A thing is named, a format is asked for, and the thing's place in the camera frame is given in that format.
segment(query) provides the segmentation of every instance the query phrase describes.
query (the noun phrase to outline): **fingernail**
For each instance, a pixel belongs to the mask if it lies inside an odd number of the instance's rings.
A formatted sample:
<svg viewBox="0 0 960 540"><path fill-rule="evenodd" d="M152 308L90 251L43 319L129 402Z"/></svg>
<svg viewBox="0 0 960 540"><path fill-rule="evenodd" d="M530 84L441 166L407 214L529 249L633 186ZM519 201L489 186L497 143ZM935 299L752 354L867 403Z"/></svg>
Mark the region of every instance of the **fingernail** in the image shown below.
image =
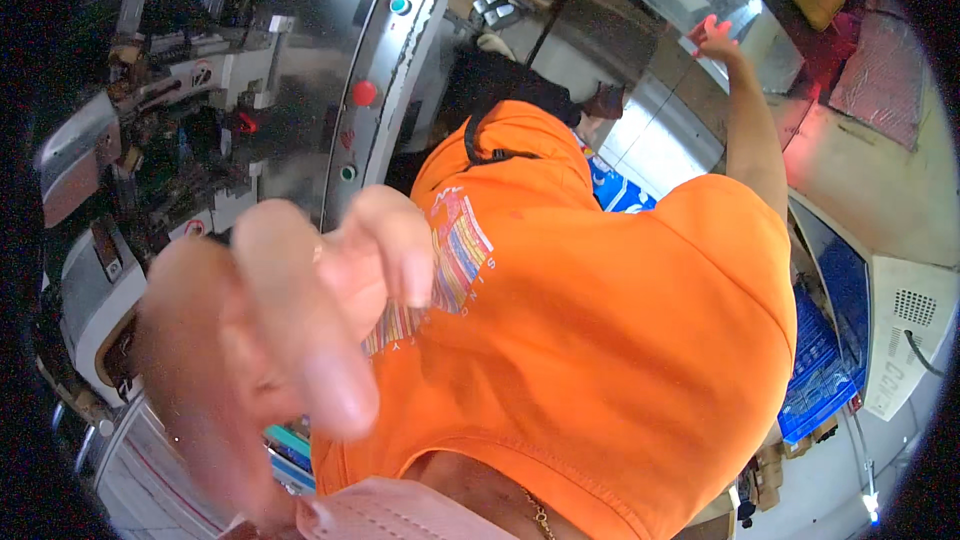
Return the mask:
<svg viewBox="0 0 960 540"><path fill-rule="evenodd" d="M377 381L358 346L324 348L307 357L311 422L336 439L362 438L377 421Z"/></svg>
<svg viewBox="0 0 960 540"><path fill-rule="evenodd" d="M423 309L430 306L433 294L433 258L423 253L411 253L403 258L403 293L407 307Z"/></svg>

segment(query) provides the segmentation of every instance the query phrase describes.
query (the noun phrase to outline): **teal button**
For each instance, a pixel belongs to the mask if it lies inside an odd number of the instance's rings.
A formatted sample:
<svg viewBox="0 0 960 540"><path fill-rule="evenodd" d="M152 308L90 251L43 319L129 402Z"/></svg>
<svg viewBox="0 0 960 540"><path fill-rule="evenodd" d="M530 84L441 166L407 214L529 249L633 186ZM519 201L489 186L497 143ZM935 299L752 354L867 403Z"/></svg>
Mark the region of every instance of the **teal button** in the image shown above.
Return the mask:
<svg viewBox="0 0 960 540"><path fill-rule="evenodd" d="M410 12L411 6L413 5L410 4L410 0L391 0L390 12L395 15L406 15Z"/></svg>

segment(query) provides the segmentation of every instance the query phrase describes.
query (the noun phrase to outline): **electrical wires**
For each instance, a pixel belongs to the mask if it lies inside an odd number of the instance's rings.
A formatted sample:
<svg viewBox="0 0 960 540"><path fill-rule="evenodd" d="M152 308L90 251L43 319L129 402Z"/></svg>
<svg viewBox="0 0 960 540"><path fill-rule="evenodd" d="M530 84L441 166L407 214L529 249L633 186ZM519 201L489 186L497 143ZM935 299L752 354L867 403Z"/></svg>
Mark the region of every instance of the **electrical wires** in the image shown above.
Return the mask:
<svg viewBox="0 0 960 540"><path fill-rule="evenodd" d="M913 353L917 356L919 364L938 378L943 378L944 372L931 365L930 361L924 356L924 353L920 352L920 347L917 346L917 340L913 339L913 331L903 330L903 335L906 336L906 342L910 345L910 348L913 349Z"/></svg>

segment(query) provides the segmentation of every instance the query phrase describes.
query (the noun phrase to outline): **warning sticker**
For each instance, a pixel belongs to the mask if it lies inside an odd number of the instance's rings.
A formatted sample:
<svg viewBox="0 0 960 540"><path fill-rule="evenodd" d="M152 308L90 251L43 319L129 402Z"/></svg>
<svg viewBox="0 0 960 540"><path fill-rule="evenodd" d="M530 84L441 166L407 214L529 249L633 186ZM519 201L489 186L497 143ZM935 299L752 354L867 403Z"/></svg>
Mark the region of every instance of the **warning sticker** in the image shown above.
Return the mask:
<svg viewBox="0 0 960 540"><path fill-rule="evenodd" d="M170 240L174 241L184 236L206 236L212 231L213 213L210 212L210 209L203 209L183 222L173 232L170 232L168 236Z"/></svg>

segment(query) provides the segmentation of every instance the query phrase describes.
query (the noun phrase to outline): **red light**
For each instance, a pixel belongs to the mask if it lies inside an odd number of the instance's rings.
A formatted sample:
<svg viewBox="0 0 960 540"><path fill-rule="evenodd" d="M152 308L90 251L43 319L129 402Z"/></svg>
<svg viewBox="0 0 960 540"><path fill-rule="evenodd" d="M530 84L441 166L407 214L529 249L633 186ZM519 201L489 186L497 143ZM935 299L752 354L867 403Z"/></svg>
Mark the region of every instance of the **red light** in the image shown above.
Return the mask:
<svg viewBox="0 0 960 540"><path fill-rule="evenodd" d="M254 134L257 132L259 126L253 117L243 111L238 112L237 116L240 118L240 133Z"/></svg>

